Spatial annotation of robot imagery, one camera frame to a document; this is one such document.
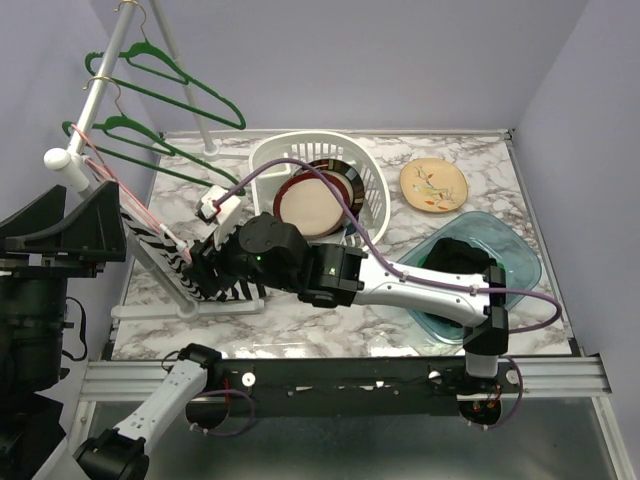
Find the green hanger front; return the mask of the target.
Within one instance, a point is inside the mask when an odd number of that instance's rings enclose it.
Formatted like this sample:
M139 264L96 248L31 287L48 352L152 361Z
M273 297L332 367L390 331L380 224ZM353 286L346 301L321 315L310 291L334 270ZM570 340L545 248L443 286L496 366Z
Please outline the green hanger front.
M147 13L140 3L138 1L119 1L114 11L119 12L121 7L124 5L132 5L142 12L143 20L140 24L139 30L142 34L143 40L132 43L126 50L119 51L117 59L123 60L129 67L132 67L135 70L178 84L186 89L196 87L208 96L212 97L219 104L226 107L231 112L231 116L225 117L215 114L196 106L194 100L187 100L186 102L183 102L177 98L166 96L139 84L131 83L117 77L113 78L115 83L126 89L153 98L161 103L188 111L196 117L211 120L218 124L230 127L231 129L244 130L247 126L245 117L231 100L192 76L183 67L181 67L178 64L178 61L172 58L169 53L165 52L149 40L144 27L147 20Z

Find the blue transparent bin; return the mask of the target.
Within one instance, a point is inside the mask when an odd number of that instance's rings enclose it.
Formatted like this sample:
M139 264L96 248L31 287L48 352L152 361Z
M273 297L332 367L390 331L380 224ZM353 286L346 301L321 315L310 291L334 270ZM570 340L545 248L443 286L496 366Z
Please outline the blue transparent bin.
M534 250L508 225L497 217L479 211L463 213L430 235L399 260L421 267L436 242L452 238L483 250L505 270L508 288L532 290L541 277L541 264ZM440 317L419 311L408 311L412 319L434 339L449 345L460 345L463 328Z

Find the black tank top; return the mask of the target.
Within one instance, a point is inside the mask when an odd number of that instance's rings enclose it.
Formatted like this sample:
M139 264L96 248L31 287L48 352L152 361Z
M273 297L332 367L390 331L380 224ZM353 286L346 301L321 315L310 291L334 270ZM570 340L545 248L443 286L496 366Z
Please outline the black tank top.
M501 264L485 250L453 238L439 239L420 267L445 273L476 274Z

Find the beige bird plate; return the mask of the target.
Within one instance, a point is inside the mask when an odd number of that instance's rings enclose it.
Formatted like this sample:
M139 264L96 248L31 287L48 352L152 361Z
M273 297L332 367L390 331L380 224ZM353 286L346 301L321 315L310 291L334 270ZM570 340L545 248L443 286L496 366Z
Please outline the beige bird plate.
M468 184L463 173L439 158L410 161L402 168L399 183L407 202L427 213L456 211L468 198Z

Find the pink wire hanger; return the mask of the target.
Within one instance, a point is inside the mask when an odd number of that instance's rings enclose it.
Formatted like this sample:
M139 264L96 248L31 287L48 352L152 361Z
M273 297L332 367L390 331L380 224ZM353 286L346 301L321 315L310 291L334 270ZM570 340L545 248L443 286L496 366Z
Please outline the pink wire hanger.
M97 147L81 129L79 129L74 123L71 124L71 128L89 145L91 150L96 154L101 166L98 167L93 160L86 160L86 163L88 163L89 166L94 170L99 171L104 178L108 178L109 180L116 182L124 191L125 205L129 207L147 226L149 226L155 232L157 232L158 234L166 235L168 238L174 241L176 243L176 248L180 256L186 262L191 262L192 259L189 252L188 244L185 241L179 239L165 223L161 222L154 214L152 214L150 210L136 197L136 195L133 194L126 187L126 185L118 179L118 177L102 157L101 153L98 151Z

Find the dark patterned plate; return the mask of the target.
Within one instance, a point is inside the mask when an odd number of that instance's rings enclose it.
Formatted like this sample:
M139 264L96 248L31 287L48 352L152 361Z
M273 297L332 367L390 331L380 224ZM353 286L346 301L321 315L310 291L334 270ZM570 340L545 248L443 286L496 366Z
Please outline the dark patterned plate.
M351 213L357 216L364 202L364 186L355 168L336 159L317 160L311 165L322 172L329 181L331 189L342 196ZM300 169L295 176L307 172L310 171Z

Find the green hanger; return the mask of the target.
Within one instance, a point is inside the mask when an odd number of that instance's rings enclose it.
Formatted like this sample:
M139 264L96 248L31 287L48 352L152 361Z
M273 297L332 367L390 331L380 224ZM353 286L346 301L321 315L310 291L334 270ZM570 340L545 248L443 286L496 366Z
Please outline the green hanger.
M165 52L149 40L144 27L147 20L147 13L140 3L138 1L119 1L114 11L119 12L121 7L124 5L132 5L142 12L143 20L140 24L139 30L142 34L143 40L132 43L126 50L119 51L117 59L123 60L129 67L132 67L135 70L178 84L186 89L196 87L208 96L212 97L219 104L226 107L231 112L231 116L225 117L215 114L196 106L194 100L187 100L186 102L183 102L177 98L166 96L139 84L131 83L117 77L113 78L115 83L126 89L153 98L161 103L188 111L196 117L211 120L218 124L230 127L231 129L244 130L247 126L245 117L231 100L192 76L183 67L181 67L178 64L178 61L172 58L169 53Z
M204 169L215 173L219 177L222 177L224 180L228 181L231 186L235 186L239 183L239 180L231 173L228 173L223 169L214 167L206 161L190 153L187 153L180 148L174 147L169 142L167 142L159 133L152 131L144 124L127 116L119 105L121 88L112 78L103 75L93 76L87 81L83 89L88 90L95 82L97 82L98 84L105 84L109 82L116 86L118 93L116 98L114 99L114 104L119 114L111 115L108 118L104 119L102 122L94 123L85 132L87 136L89 136L89 132L98 131L115 142L128 144L132 147L150 151L154 154L157 154L159 157L180 157L186 159L188 162L203 167ZM143 160L139 160L132 156L118 153L109 148L105 148L104 146L96 145L96 147L100 153L110 155L112 157L124 160L128 163L154 170L155 172L159 172L199 186L212 186L212 183L210 181L182 174L177 171L162 167L156 163L149 163Z

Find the green hanger back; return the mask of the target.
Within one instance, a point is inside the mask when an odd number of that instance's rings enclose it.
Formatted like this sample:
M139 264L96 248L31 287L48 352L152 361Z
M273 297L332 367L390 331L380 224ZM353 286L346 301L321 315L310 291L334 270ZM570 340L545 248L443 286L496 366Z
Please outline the green hanger back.
M215 173L219 177L222 177L224 180L228 181L231 186L235 186L239 183L239 180L231 173L228 173L223 169L214 167L206 161L190 153L187 153L180 148L174 147L169 142L167 142L159 133L152 131L144 124L127 116L119 105L121 88L112 78L103 75L93 76L87 81L83 89L88 90L95 82L97 82L98 84L105 84L109 82L116 86L118 93L116 98L114 99L114 104L119 114L111 115L108 118L104 119L102 122L94 123L85 132L87 136L89 136L89 132L98 131L115 142L128 144L132 147L150 151L154 154L157 154L159 157L180 157L186 159L188 162L203 167L204 169ZM105 148L104 146L96 145L96 147L100 153L110 155L112 157L124 160L128 163L154 170L155 172L159 172L199 186L212 186L212 183L210 181L182 174L177 171L162 167L156 163L149 163L143 160L139 160L132 156L118 153L109 148Z

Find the white clothes rack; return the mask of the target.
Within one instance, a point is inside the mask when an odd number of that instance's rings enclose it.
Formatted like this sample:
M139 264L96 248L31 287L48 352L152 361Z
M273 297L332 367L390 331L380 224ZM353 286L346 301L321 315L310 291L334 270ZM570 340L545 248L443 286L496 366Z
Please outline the white clothes rack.
M211 120L235 130L244 130L246 120L238 107L229 99L197 80L184 68L176 50L167 20L156 1L148 8L137 1L122 1L116 8L120 15L109 44L103 52L92 52L85 58L90 75L85 88L88 97L77 121L63 123L69 138L65 148L53 148L44 155L45 166L69 180L82 196L92 193L90 177L82 171L88 167L91 177L101 183L119 187L120 216L124 222L130 255L153 277L172 300L170 305L122 306L112 309L118 320L154 320L180 318L191 321L203 317L254 314L264 306L264 289L251 290L244 280L236 280L218 273L204 259L207 252L215 253L227 240L233 224L241 213L239 201L246 191L231 173L213 166L213 143L209 133L203 133L204 155L187 153L164 137L128 116L124 111L97 120L96 116L109 85L117 90L129 89L152 97L182 110L191 112L200 130ZM141 58L153 57L162 63L158 76L182 85L186 99L178 101L129 81L114 77L119 60L136 69L149 72ZM214 213L213 238L203 244L182 240L125 187L105 156L109 150L95 145L89 138L100 131L114 141L126 142L160 156L181 157L223 178L230 187L238 188L221 212Z

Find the zebra striped tank top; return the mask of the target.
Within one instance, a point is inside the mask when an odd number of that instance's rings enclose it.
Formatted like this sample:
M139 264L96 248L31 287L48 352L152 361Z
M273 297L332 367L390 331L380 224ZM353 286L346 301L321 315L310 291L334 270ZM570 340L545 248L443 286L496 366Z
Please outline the zebra striped tank top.
M177 276L182 287L188 295L197 301L244 301L263 299L267 296L266 288L263 285L251 287L248 282L238 280L233 286L227 289L218 289L212 295L206 293L205 290L195 281L189 279L184 270L187 268L187 262L179 252L176 242L164 233L154 231L148 225L143 224L126 210L121 210L121 217L128 229L143 242L159 254L168 265L168 267Z

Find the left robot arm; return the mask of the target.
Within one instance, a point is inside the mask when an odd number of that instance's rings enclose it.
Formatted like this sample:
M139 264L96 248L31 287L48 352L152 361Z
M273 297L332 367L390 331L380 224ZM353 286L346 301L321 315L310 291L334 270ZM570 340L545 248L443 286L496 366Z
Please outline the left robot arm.
M196 395L222 380L220 353L191 344L128 418L75 452L43 396L61 379L67 284L126 257L119 186L107 181L71 213L57 185L1 224L1 476L4 479L142 479L149 455Z

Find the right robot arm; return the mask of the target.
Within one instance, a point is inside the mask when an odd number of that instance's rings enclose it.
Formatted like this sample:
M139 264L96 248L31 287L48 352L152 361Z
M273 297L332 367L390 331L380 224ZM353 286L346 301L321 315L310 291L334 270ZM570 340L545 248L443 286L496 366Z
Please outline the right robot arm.
M493 384L508 346L505 273L439 272L393 264L374 251L310 243L292 224L263 213L190 249L184 275L215 296L244 281L297 296L317 308L383 305L446 318L464 329L460 379L480 392Z

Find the white plastic basket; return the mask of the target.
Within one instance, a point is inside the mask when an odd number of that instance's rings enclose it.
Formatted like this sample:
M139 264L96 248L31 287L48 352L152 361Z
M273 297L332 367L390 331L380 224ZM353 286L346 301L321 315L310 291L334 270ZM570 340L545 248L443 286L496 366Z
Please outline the white plastic basket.
M292 158L306 163L336 159L354 167L364 186L364 202L356 216L357 220L374 244L382 238L391 213L389 188L380 166L364 147L348 136L326 130L284 133L267 138L254 148L249 155L249 170L253 172L263 164L280 158ZM276 193L298 170L300 167L297 165L281 164L271 167L252 181L256 214L273 214ZM314 241L367 248L348 218L341 229Z

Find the red rimmed plate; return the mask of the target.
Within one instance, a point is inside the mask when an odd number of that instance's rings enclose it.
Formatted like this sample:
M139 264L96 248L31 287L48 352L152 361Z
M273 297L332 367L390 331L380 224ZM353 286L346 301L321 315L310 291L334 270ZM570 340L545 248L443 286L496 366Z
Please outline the red rimmed plate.
M273 214L296 226L307 239L334 233L346 218L325 183L310 172L292 177L281 186L274 198Z

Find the black base frame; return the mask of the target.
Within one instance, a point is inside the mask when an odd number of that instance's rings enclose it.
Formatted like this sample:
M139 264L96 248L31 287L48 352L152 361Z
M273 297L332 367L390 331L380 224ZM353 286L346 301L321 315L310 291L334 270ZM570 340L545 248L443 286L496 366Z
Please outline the black base frame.
M294 417L462 416L493 426L502 391L497 378L470 377L461 357L226 359L186 418L215 433Z

